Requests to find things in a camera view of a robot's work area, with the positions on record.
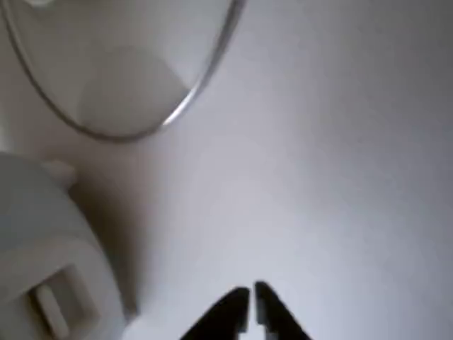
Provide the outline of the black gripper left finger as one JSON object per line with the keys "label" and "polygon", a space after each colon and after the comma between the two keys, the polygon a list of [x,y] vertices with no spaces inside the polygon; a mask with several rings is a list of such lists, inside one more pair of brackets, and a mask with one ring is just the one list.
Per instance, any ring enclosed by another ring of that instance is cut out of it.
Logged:
{"label": "black gripper left finger", "polygon": [[238,339],[246,332],[250,290],[236,287],[216,301],[182,339]]}

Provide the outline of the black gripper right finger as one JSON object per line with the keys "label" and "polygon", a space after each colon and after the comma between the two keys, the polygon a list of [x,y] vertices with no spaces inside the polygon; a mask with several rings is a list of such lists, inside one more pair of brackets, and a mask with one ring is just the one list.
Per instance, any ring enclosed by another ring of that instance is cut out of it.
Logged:
{"label": "black gripper right finger", "polygon": [[266,339],[311,339],[271,285],[257,281],[254,290],[256,320],[264,327]]}

